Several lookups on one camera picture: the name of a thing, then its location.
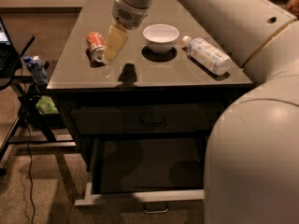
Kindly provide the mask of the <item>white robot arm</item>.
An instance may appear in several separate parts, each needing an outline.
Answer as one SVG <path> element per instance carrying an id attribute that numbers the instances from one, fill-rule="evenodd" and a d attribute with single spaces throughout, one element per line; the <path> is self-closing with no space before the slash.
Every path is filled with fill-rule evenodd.
<path id="1" fill-rule="evenodd" d="M 134 30 L 152 0 L 115 0 Z M 233 102 L 209 136 L 205 224 L 299 224 L 298 20 L 268 0 L 178 0 L 256 88 Z"/>

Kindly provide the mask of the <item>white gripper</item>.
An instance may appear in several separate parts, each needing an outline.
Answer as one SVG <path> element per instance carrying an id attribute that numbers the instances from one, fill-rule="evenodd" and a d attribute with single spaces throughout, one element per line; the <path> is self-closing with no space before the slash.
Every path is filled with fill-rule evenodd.
<path id="1" fill-rule="evenodd" d="M 102 61 L 112 64 L 128 40 L 128 30 L 135 30 L 148 15 L 148 8 L 138 8 L 124 0 L 114 0 L 112 16 L 116 22 L 109 27 Z"/>

